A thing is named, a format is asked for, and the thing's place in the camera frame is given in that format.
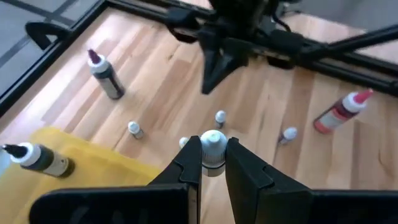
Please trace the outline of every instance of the bottle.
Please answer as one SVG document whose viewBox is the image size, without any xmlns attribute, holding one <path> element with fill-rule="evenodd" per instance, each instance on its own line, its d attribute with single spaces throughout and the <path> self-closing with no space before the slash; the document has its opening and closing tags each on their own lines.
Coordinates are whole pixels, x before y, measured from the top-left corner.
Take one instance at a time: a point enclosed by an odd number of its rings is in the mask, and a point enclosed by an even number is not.
<svg viewBox="0 0 398 224">
<path fill-rule="evenodd" d="M 365 109 L 366 100 L 372 94 L 373 90 L 368 89 L 361 93 L 352 92 L 346 97 L 338 100 L 314 120 L 314 128 L 322 134 L 331 133 L 339 125 L 355 117 Z"/>
<path fill-rule="evenodd" d="M 10 154 L 12 162 L 24 169 L 63 178 L 75 170 L 73 160 L 41 144 L 24 142 L 18 145 L 5 144 L 2 148 Z"/>
<path fill-rule="evenodd" d="M 278 138 L 278 145 L 287 144 L 293 141 L 297 137 L 297 128 L 290 127 L 287 128 L 283 133 L 280 134 Z"/>
<path fill-rule="evenodd" d="M 129 128 L 130 133 L 136 139 L 140 139 L 144 136 L 143 130 L 140 128 L 139 124 L 137 124 L 135 121 L 130 121 L 128 124 L 128 128 Z"/>
<path fill-rule="evenodd" d="M 180 149 L 182 149 L 188 141 L 189 141 L 189 138 L 187 138 L 187 137 L 180 138 L 180 141 L 178 142 L 178 144 L 180 145 Z"/>
<path fill-rule="evenodd" d="M 210 130 L 200 136 L 202 146 L 202 172 L 208 177 L 216 177 L 225 170 L 227 138 L 217 130 Z"/>
<path fill-rule="evenodd" d="M 215 120 L 216 120 L 217 129 L 223 128 L 224 123 L 225 123 L 225 117 L 226 117 L 225 111 L 221 110 L 221 111 L 216 113 Z"/>
<path fill-rule="evenodd" d="M 94 50 L 89 49 L 88 65 L 91 74 L 99 81 L 107 96 L 113 100 L 120 99 L 124 95 L 124 87 L 116 76 L 112 65 L 105 59 L 104 55 L 98 55 Z"/>
</svg>

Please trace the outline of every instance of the wooden table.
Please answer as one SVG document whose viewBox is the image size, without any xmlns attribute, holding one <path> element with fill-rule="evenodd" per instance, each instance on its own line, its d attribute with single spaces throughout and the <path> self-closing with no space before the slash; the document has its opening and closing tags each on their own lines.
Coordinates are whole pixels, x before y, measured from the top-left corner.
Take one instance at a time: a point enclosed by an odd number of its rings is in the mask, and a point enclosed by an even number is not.
<svg viewBox="0 0 398 224">
<path fill-rule="evenodd" d="M 361 32 L 306 15 L 286 21 L 292 30 L 323 41 Z M 120 100 L 110 100 L 90 75 L 88 47 L 113 63 L 127 88 Z M 397 52 L 395 44 L 366 50 L 393 61 Z M 363 88 L 302 68 L 270 67 L 257 58 L 205 96 L 202 72 L 198 44 L 176 41 L 155 22 L 107 10 L 0 119 L 0 143 L 25 141 L 36 129 L 55 126 L 163 169 L 182 136 L 213 129 L 215 113 L 225 110 L 228 137 L 311 188 L 398 189 L 396 98 L 375 93 L 365 112 L 322 135 L 312 128 L 313 119 Z M 131 120 L 142 126 L 144 139 L 127 132 Z M 298 138 L 276 149 L 280 130 L 289 126 L 298 128 Z M 202 223 L 233 223 L 224 180 L 203 178 Z"/>
</svg>

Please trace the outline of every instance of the yellow mat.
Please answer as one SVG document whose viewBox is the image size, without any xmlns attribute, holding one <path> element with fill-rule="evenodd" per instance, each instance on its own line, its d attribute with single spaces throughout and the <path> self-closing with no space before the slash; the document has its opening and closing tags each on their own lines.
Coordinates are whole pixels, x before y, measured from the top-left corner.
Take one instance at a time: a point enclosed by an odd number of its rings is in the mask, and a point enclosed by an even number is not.
<svg viewBox="0 0 398 224">
<path fill-rule="evenodd" d="M 38 130 L 30 137 L 30 142 L 43 144 L 72 158 L 75 171 L 66 179 L 57 179 L 12 164 L 0 176 L 2 223 L 27 223 L 34 200 L 54 189 L 146 185 L 160 173 L 155 167 L 55 128 Z"/>
</svg>

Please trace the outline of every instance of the small vial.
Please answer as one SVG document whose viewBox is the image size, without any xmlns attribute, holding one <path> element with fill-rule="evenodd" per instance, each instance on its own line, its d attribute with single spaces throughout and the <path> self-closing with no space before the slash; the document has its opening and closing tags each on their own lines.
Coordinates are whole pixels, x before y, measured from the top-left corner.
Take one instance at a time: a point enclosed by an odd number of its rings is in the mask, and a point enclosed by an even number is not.
<svg viewBox="0 0 398 224">
<path fill-rule="evenodd" d="M 130 121 L 129 125 L 129 132 L 136 138 L 140 139 L 144 136 L 144 132 L 142 129 L 139 127 L 139 124 L 137 124 L 135 121 Z"/>
<path fill-rule="evenodd" d="M 224 123 L 225 123 L 225 116 L 226 116 L 225 111 L 221 110 L 221 111 L 217 112 L 215 119 L 216 119 L 216 127 L 218 129 L 223 128 Z"/>
<path fill-rule="evenodd" d="M 187 137 L 180 138 L 180 141 L 178 142 L 180 144 L 180 149 L 182 149 L 188 141 L 189 141 L 189 138 L 187 138 Z"/>
<path fill-rule="evenodd" d="M 297 137 L 297 128 L 287 128 L 278 138 L 278 145 L 284 145 Z"/>
</svg>

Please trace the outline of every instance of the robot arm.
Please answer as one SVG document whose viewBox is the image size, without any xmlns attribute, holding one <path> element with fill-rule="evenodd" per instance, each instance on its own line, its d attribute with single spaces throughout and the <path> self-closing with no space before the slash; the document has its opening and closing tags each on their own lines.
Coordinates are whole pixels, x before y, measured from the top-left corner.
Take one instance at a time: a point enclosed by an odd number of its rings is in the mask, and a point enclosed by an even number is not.
<svg viewBox="0 0 398 224">
<path fill-rule="evenodd" d="M 231 138 L 226 183 L 236 224 L 397 223 L 398 192 L 311 190 Z M 199 223 L 201 142 L 192 136 L 145 187 L 64 189 L 41 196 L 36 223 Z"/>
</svg>

